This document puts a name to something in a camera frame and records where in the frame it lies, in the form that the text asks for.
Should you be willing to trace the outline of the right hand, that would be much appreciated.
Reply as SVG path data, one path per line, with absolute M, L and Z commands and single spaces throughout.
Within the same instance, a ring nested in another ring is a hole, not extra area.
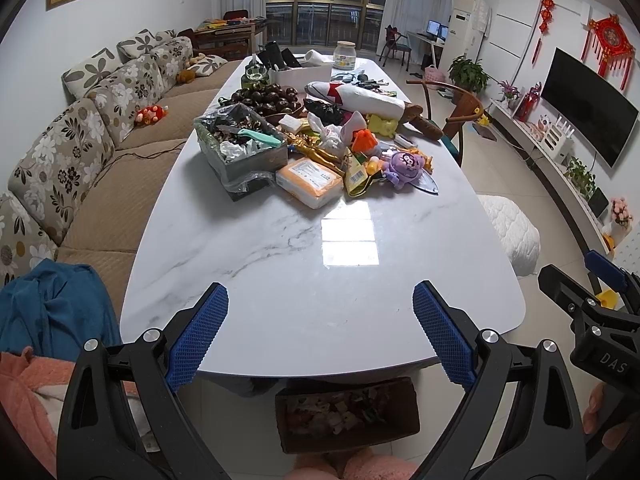
M 592 389 L 588 406 L 582 414 L 582 430 L 586 436 L 595 434 L 600 422 L 604 421 L 604 417 L 600 415 L 601 408 L 603 408 L 605 401 L 605 383 L 598 382 Z M 620 442 L 624 440 L 627 432 L 634 424 L 633 419 L 629 419 L 626 422 L 621 422 L 617 426 L 610 428 L 602 437 L 603 446 L 609 451 L 615 451 L 620 445 Z

